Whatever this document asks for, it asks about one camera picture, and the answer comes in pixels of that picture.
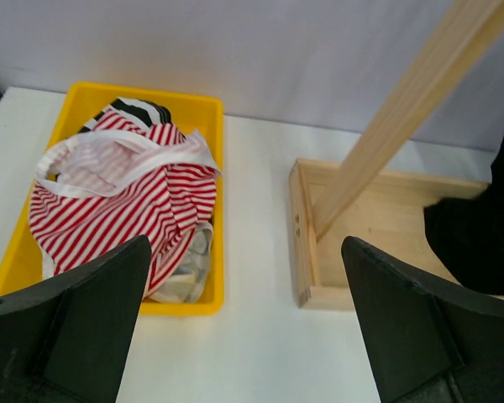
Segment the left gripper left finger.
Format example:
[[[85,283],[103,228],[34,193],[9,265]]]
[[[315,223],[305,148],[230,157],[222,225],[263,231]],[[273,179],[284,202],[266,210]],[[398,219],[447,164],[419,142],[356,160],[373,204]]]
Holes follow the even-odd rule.
[[[0,402],[114,402],[150,258],[138,236],[0,296]]]

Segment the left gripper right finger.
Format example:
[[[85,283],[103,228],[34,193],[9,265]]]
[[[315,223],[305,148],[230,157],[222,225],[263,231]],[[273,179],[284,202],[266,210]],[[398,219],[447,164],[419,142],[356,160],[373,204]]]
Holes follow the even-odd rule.
[[[341,255],[381,401],[504,402],[504,300],[360,238]]]

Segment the red white striped tank top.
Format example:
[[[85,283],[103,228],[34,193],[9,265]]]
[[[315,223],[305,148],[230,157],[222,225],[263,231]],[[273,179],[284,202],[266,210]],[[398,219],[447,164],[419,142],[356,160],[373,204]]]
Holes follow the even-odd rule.
[[[50,278],[144,235],[151,258],[144,296],[194,303],[210,270],[220,169],[199,132],[174,123],[144,133],[77,133],[39,160],[29,230]]]

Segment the black white striped tank top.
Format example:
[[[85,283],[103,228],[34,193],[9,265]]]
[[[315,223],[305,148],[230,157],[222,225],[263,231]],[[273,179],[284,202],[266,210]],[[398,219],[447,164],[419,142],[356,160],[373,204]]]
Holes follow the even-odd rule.
[[[172,123],[171,112],[153,102],[118,97],[88,120],[79,133],[96,130],[125,130],[144,133],[157,124]]]

